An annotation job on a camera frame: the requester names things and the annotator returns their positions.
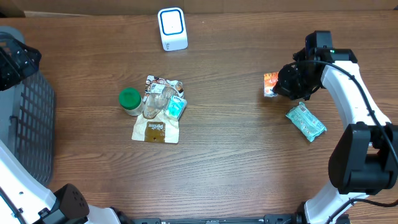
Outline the orange tissue pack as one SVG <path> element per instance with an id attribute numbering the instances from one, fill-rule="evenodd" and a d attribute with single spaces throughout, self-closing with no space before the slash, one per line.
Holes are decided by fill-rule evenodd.
<path id="1" fill-rule="evenodd" d="M 273 91 L 277 81 L 278 72 L 265 73 L 264 74 L 264 96 L 265 97 L 275 97 L 277 93 Z"/>

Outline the teal snack packet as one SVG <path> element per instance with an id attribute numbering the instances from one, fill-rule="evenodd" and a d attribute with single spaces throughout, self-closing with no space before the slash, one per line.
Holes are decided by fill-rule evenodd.
<path id="1" fill-rule="evenodd" d="M 302 101 L 285 116 L 291 120 L 310 142 L 313 142 L 319 135 L 327 131 L 324 124 L 308 110 Z"/>

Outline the green bottle cap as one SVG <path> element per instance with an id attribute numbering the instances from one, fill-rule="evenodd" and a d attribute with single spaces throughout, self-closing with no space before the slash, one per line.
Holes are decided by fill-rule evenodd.
<path id="1" fill-rule="evenodd" d="M 137 108 L 142 101 L 139 92 L 134 88 L 125 88 L 119 94 L 120 105 L 128 110 Z"/>

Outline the clear jar white contents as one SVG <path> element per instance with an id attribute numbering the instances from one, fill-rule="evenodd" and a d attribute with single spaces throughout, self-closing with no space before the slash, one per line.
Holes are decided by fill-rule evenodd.
<path id="1" fill-rule="evenodd" d="M 135 88 L 125 88 L 119 94 L 119 104 L 131 116 L 139 116 L 144 111 L 144 103 Z"/>

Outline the small teal tissue pack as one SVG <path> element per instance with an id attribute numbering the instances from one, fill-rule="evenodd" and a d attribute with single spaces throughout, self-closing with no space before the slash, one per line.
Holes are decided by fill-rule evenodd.
<path id="1" fill-rule="evenodd" d="M 183 114 L 186 105 L 187 105 L 187 100 L 179 96 L 172 96 L 167 105 L 165 114 L 169 118 L 179 120 Z"/>

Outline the beige dried mushroom bag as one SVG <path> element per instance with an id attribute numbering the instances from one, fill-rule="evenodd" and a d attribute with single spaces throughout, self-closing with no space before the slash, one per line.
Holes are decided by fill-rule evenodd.
<path id="1" fill-rule="evenodd" d="M 178 143 L 179 120 L 169 118 L 165 114 L 172 96 L 185 99 L 181 81 L 153 75 L 147 77 L 143 98 L 144 111 L 136 119 L 131 139 L 144 142 Z"/>

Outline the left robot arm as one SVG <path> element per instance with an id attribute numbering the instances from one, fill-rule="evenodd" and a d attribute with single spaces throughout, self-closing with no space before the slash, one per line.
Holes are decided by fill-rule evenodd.
<path id="1" fill-rule="evenodd" d="M 116 208 L 88 204 L 72 184 L 47 188 L 56 95 L 41 57 L 18 30 L 1 27 L 1 223 L 132 223 Z"/>

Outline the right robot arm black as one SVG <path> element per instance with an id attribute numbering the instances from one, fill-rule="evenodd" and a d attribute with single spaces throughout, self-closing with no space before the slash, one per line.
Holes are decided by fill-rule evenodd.
<path id="1" fill-rule="evenodd" d="M 397 126 L 383 114 L 364 84 L 350 49 L 336 49 L 331 32 L 316 30 L 305 47 L 282 67 L 272 92 L 309 100 L 328 90 L 345 129 L 328 161 L 327 184 L 295 213 L 268 214 L 264 223 L 349 223 L 345 213 L 357 203 L 395 207 L 369 200 L 397 181 Z"/>

